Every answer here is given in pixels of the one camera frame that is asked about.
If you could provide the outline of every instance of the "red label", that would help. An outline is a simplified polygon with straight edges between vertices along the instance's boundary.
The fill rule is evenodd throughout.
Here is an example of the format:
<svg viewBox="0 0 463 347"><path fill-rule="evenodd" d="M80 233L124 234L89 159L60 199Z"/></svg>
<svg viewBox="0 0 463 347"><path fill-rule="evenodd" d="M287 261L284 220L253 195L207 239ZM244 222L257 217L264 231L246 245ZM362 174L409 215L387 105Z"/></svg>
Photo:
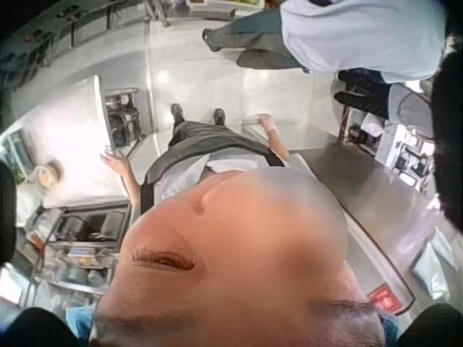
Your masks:
<svg viewBox="0 0 463 347"><path fill-rule="evenodd" d="M389 313L397 312L402 308L397 296L386 283L369 293L368 298L377 308Z"/></svg>

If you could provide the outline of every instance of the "shirt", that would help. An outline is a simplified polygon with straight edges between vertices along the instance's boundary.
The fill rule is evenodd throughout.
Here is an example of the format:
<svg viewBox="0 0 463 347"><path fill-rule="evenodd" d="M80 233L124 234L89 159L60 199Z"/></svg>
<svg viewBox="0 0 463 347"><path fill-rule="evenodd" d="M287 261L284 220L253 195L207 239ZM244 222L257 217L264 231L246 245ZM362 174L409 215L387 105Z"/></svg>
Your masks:
<svg viewBox="0 0 463 347"><path fill-rule="evenodd" d="M304 160L299 159L298 154L290 155L284 164L312 174ZM154 205L195 186L199 183L205 168L219 174L225 171L249 171L267 167L265 157L240 148L226 148L211 154L188 158L172 166L154 186Z"/></svg>
<svg viewBox="0 0 463 347"><path fill-rule="evenodd" d="M441 59L445 10L436 0L308 0L281 5L285 46L311 72L362 67L387 83L423 80Z"/></svg>

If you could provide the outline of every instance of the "white shirt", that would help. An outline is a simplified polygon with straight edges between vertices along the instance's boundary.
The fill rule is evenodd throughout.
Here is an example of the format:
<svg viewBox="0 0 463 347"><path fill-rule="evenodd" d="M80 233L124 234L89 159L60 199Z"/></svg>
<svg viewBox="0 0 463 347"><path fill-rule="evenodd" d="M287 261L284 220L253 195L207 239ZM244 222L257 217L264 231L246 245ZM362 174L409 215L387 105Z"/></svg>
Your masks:
<svg viewBox="0 0 463 347"><path fill-rule="evenodd" d="M445 11L437 0L308 0L281 5L285 46L311 73L363 67L388 83L423 80L441 58Z"/></svg>

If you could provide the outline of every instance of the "stainless steel counter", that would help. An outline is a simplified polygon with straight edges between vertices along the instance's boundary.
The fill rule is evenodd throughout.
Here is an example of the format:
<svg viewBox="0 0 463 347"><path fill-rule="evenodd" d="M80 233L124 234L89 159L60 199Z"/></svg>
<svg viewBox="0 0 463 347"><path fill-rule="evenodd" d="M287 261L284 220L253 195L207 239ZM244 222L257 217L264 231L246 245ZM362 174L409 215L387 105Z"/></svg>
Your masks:
<svg viewBox="0 0 463 347"><path fill-rule="evenodd" d="M100 159L114 144L98 76L54 93L17 123L37 165L57 160L62 167L62 180L43 195L44 207L126 199L119 177Z"/></svg>
<svg viewBox="0 0 463 347"><path fill-rule="evenodd" d="M389 258L415 296L411 313L418 314L432 301L412 267L424 243L439 228L451 241L456 231L427 199L397 175L353 147L332 143L326 148L296 151L315 175L336 196L343 208ZM462 310L462 271L443 266L451 297Z"/></svg>

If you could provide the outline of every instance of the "hand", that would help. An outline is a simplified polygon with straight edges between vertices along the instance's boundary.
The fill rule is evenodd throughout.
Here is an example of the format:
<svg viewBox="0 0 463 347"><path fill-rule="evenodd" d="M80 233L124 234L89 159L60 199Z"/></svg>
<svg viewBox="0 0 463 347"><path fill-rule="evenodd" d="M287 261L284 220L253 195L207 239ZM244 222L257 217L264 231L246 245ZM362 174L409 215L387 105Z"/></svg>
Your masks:
<svg viewBox="0 0 463 347"><path fill-rule="evenodd" d="M127 158L124 157L120 151L114 155L108 151L104 151L104 154L100 155L101 160L109 166L116 174L119 174L122 177L126 177L132 172L130 163Z"/></svg>
<svg viewBox="0 0 463 347"><path fill-rule="evenodd" d="M273 117L270 114L259 113L258 118L258 123L264 128L266 133L271 131L272 129L278 131L275 125L275 121L273 120Z"/></svg>

